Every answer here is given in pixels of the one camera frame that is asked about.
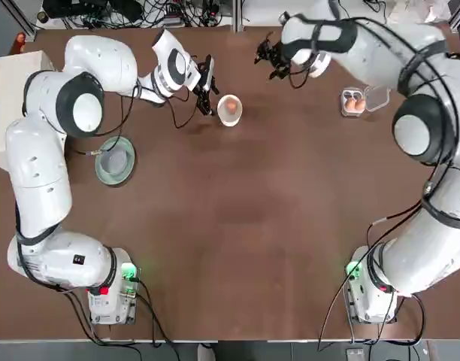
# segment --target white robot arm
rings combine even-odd
[[[394,317],[395,294],[426,290],[460,268],[460,59],[447,54],[445,37],[433,26],[395,27],[415,53],[385,26],[339,20],[332,0],[314,3],[308,14],[284,14],[281,42],[261,43],[256,62],[270,60],[285,77],[291,62],[312,66],[319,52],[327,52],[363,83],[396,89],[407,97],[392,124],[397,145],[437,165],[440,174],[425,184],[421,208],[401,236],[376,246],[350,278],[359,321],[382,323]],[[367,250],[355,252],[354,265]]]
[[[169,89],[196,89],[202,78],[208,79],[202,77],[208,71],[201,74],[169,32],[159,34],[154,49],[162,64],[139,80],[128,46],[109,38],[74,36],[65,49],[63,71],[41,71],[26,81],[25,117],[6,131],[17,217],[8,264],[53,289],[87,288],[94,323],[131,323],[136,286],[129,278],[136,271],[123,249],[59,226],[71,209],[62,141],[66,135],[86,138],[99,130],[105,91],[161,103],[172,95]],[[174,81],[175,71],[179,76]],[[152,82],[155,75],[158,80]]]

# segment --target gray floor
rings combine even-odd
[[[460,361],[460,341],[435,341],[438,360],[432,361]],[[321,353],[316,352],[316,344],[293,343],[292,350],[289,343],[267,343],[227,341],[214,346],[217,361],[344,361],[346,349],[353,347],[347,343],[334,344]],[[138,346],[144,360],[176,361],[171,348],[162,345],[153,349],[150,344]],[[181,344],[178,346],[181,361],[196,361],[196,344]],[[421,361],[429,361],[427,343],[416,346]],[[368,360],[368,347],[364,346],[365,360]],[[0,361],[138,361],[138,355],[133,350],[98,347],[89,342],[47,342],[25,344],[0,344]],[[384,342],[372,349],[373,361],[408,361],[407,347],[399,347]],[[411,361],[418,361],[417,355],[412,350]]]

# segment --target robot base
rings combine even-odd
[[[347,265],[346,274],[355,267],[367,250],[367,246],[357,248]],[[397,295],[392,297],[391,293],[385,293],[374,286],[368,275],[367,259],[353,272],[343,291],[347,293],[345,301],[353,323],[382,324],[386,314],[386,323],[395,319]]]
[[[134,324],[137,310],[138,282],[126,280],[122,265],[132,265],[130,256],[122,248],[113,248],[117,256],[117,273],[107,295],[88,293],[89,310],[94,324]]]

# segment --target egg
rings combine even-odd
[[[364,111],[365,110],[365,100],[359,99],[356,102],[356,111]]]
[[[234,99],[228,99],[225,101],[225,109],[231,115],[237,112],[237,101]]]
[[[346,111],[356,111],[356,100],[354,98],[347,99],[344,106]]]

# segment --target brown egg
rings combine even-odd
[[[356,111],[364,111],[365,110],[365,99],[359,99],[356,102]]]
[[[234,99],[227,99],[225,101],[225,108],[229,114],[235,114],[237,112],[237,101]]]
[[[20,32],[17,35],[17,42],[21,44],[21,43],[24,43],[25,40],[26,40],[26,35],[23,32]]]
[[[354,98],[347,99],[345,102],[346,111],[356,111],[356,100]]]

